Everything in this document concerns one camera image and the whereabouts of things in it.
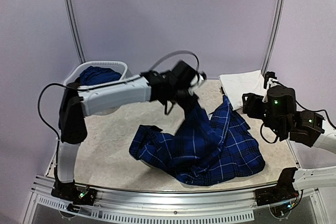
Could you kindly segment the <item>white t-shirt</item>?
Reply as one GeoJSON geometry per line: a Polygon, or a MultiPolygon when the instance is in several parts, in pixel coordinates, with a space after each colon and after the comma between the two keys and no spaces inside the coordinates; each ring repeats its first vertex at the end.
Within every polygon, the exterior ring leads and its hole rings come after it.
{"type": "Polygon", "coordinates": [[[238,74],[222,74],[219,76],[219,80],[234,111],[243,107],[243,94],[266,94],[261,70],[238,74]]]}

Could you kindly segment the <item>blue plaid shirt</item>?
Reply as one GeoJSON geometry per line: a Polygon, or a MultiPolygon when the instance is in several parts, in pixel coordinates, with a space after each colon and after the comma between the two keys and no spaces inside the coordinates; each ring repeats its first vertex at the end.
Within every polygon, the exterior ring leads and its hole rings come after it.
{"type": "Polygon", "coordinates": [[[212,186],[263,171],[266,162],[243,117],[227,96],[207,114],[199,102],[184,108],[175,134],[155,125],[140,125],[130,155],[191,186],[212,186]]]}

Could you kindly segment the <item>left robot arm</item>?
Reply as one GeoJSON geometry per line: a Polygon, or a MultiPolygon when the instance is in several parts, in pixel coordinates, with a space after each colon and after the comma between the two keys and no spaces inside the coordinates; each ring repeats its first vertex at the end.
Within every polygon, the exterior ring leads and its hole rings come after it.
{"type": "Polygon", "coordinates": [[[67,200],[78,195],[78,188],[72,182],[79,146],[88,135],[86,117],[137,102],[175,103],[192,96],[205,80],[205,73],[179,61],[173,69],[161,73],[149,70],[120,81],[85,88],[68,84],[59,110],[61,143],[55,172],[60,181],[58,192],[67,200]]]}

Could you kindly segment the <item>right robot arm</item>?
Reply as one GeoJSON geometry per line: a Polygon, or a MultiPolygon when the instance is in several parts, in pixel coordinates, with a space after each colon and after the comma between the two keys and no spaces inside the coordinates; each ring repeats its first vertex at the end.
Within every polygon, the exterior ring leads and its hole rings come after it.
{"type": "MultiPolygon", "coordinates": [[[[301,150],[295,151],[299,162],[305,160],[303,151],[335,156],[335,124],[326,110],[305,109],[296,99],[293,88],[277,84],[265,95],[244,93],[243,113],[262,120],[262,128],[274,134],[273,143],[287,141],[301,150]]],[[[276,201],[284,200],[291,191],[335,186],[335,162],[307,162],[299,168],[285,168],[271,190],[276,201]]]]}

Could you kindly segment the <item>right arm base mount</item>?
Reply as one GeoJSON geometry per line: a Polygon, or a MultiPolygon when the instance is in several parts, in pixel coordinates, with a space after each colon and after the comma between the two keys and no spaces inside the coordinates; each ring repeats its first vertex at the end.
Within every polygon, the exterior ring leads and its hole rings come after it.
{"type": "Polygon", "coordinates": [[[257,207],[268,206],[273,217],[287,219],[303,198],[303,190],[295,190],[293,185],[296,171],[298,169],[295,167],[285,168],[274,186],[256,189],[254,196],[257,207]]]}

